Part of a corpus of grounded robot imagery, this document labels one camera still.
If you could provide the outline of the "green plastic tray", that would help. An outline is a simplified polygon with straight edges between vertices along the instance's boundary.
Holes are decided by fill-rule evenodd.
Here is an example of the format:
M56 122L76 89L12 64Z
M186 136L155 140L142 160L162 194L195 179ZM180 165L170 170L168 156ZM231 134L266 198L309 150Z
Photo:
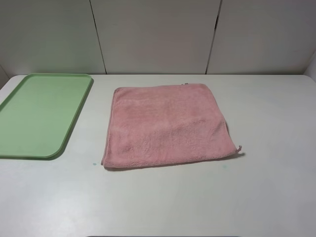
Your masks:
M0 105L0 157L60 156L92 85L87 74L25 76Z

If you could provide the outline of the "pink fluffy towel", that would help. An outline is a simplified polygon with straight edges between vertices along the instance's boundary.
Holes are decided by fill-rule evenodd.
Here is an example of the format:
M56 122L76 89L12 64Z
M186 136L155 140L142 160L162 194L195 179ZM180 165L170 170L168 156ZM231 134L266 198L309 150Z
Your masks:
M101 164L133 169L223 159L240 151L205 84L119 87Z

